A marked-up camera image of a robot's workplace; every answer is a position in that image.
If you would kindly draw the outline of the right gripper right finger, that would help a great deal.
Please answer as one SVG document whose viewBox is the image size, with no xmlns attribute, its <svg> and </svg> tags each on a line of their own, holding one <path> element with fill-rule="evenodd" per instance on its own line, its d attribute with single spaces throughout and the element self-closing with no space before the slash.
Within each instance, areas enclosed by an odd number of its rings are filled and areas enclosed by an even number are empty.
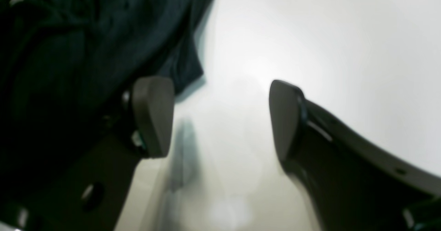
<svg viewBox="0 0 441 231">
<path fill-rule="evenodd" d="M 357 134 L 297 86 L 273 80 L 269 110 L 283 171 L 326 231 L 439 231 L 440 177 Z"/>
</svg>

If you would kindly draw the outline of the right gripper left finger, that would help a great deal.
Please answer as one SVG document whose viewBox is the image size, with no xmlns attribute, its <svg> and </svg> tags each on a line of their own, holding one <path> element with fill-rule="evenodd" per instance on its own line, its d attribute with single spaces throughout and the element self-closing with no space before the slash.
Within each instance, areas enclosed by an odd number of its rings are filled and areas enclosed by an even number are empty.
<svg viewBox="0 0 441 231">
<path fill-rule="evenodd" d="M 141 77 L 83 140 L 1 154 L 1 229 L 112 231 L 142 159 L 170 150 L 174 84 Z"/>
</svg>

